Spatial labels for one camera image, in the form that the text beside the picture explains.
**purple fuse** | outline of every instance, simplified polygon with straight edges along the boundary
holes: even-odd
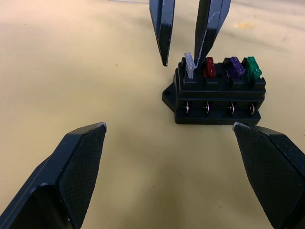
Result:
[[[236,56],[231,57],[232,67],[228,69],[228,76],[240,79],[245,74],[245,69]]]

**yellow surface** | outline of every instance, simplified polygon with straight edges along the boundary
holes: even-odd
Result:
[[[148,4],[0,1],[0,212],[67,132],[106,122],[83,228],[272,228],[232,127],[177,125],[161,101],[193,52],[197,9],[177,1],[165,68]],[[304,11],[304,1],[234,1],[209,53],[255,56],[267,81],[259,124],[303,151]]]

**red fuse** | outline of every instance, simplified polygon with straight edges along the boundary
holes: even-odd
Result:
[[[216,77],[214,61],[212,57],[206,58],[206,68],[204,70],[204,77],[207,79],[214,79]]]

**beige table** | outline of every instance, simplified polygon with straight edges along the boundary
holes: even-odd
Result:
[[[233,1],[221,62],[255,56],[260,125],[305,151],[304,1]],[[67,132],[106,122],[85,229],[270,229],[231,126],[177,125],[161,101],[193,52],[197,0],[178,0],[162,67],[147,4],[0,1],[0,212]]]

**textured gripper pad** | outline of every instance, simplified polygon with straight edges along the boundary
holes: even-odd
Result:
[[[101,124],[82,135],[59,179],[60,195],[77,229],[84,221],[95,187],[105,132]]]
[[[270,223],[281,229],[289,220],[305,192],[304,174],[296,168],[272,135],[262,133],[245,125],[236,125],[234,132],[241,150],[244,167],[250,184],[262,205]],[[291,143],[288,137],[278,132],[275,137],[281,142]],[[294,161],[305,166],[304,154],[296,146]]]

